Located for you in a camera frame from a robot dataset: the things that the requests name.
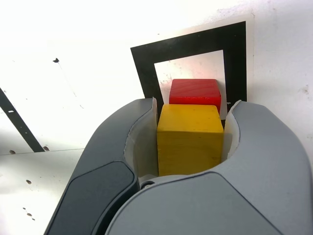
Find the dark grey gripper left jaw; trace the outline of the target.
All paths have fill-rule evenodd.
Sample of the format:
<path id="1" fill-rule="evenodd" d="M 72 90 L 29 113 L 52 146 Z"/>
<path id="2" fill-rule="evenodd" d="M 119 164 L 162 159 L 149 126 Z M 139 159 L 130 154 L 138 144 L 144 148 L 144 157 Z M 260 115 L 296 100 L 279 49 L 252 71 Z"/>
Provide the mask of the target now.
<path id="1" fill-rule="evenodd" d="M 140 185 L 157 176 L 157 101 L 137 99 L 93 133 L 45 233 L 103 235 Z"/>

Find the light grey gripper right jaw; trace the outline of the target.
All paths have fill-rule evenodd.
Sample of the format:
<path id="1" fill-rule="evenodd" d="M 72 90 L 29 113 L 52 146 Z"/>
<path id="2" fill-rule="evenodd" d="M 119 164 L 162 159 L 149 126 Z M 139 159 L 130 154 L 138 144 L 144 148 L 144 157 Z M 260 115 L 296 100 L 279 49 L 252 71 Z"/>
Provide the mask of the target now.
<path id="1" fill-rule="evenodd" d="M 313 176 L 294 132 L 265 106 L 238 101 L 218 166 L 145 188 L 109 235 L 310 235 Z"/>

